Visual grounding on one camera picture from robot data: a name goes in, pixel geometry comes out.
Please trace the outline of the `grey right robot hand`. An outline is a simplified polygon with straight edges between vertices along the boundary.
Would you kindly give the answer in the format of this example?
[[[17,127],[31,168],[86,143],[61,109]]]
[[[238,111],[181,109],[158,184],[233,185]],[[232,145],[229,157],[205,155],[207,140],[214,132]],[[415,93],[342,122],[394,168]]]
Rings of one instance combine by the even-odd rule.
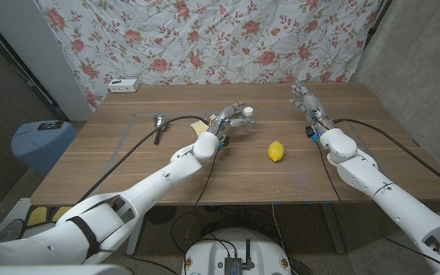
[[[309,121],[313,134],[322,136],[326,131],[333,129],[334,122],[326,114],[322,103],[301,83],[292,85],[292,94],[296,99],[290,102],[299,108]]]

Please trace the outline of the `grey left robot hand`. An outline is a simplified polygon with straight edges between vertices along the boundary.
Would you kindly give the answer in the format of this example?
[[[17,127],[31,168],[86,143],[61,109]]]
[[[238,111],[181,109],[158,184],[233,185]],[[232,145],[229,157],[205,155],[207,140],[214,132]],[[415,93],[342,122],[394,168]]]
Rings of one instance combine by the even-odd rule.
[[[252,107],[245,107],[240,110],[240,107],[244,105],[245,102],[235,102],[225,107],[220,114],[213,119],[207,132],[211,132],[220,140],[223,131],[228,126],[235,128],[253,122],[251,116],[254,114],[254,109]]]

